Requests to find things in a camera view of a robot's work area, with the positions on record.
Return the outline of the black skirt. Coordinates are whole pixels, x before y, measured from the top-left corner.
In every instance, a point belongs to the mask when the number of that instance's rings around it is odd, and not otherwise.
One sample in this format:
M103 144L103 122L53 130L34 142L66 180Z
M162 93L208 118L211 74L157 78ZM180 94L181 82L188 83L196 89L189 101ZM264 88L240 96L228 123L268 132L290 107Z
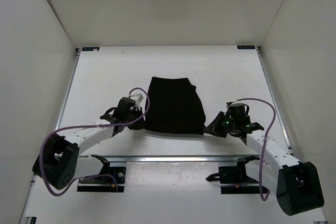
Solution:
M146 130L167 134L204 134L205 112L196 86L188 78L152 77L148 95Z

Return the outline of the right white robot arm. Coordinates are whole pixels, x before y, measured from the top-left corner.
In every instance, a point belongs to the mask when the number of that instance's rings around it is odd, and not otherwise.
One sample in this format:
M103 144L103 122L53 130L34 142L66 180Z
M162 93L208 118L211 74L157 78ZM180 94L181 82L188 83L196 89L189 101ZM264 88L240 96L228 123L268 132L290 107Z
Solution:
M220 111L203 131L216 137L236 137L255 151L238 158L235 166L219 167L217 173L206 178L208 182L219 181L222 194L246 193L252 188L263 201L273 194L289 216L324 206L315 165L281 148L268 136L269 127L252 122L249 105L242 99L228 102L226 112Z

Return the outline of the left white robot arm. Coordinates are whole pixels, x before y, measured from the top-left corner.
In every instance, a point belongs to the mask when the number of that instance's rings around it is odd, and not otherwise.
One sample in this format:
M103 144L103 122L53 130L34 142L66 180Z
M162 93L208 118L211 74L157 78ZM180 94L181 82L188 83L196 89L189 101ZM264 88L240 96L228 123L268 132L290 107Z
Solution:
M141 108L143 95L122 97L116 108L108 109L92 126L70 126L53 133L44 141L32 171L57 190L68 188L75 179L111 179L108 160L85 151L121 133L126 127L140 130L144 126Z

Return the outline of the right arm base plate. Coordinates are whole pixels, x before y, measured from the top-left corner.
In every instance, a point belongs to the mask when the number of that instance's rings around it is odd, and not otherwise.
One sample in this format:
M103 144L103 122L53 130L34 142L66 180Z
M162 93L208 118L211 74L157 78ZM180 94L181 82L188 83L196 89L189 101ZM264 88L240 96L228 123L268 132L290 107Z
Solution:
M220 166L218 172L205 178L207 182L219 182L222 195L259 194L259 182L248 177L237 166Z

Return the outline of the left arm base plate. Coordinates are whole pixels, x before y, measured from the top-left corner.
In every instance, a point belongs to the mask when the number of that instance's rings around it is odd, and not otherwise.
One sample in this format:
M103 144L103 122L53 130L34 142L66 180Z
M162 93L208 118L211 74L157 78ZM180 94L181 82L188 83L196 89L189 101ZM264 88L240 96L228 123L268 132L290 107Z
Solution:
M85 178L78 181L77 192L95 192L95 193L123 193L125 189L125 178L127 168L125 166L109 167L109 176Z

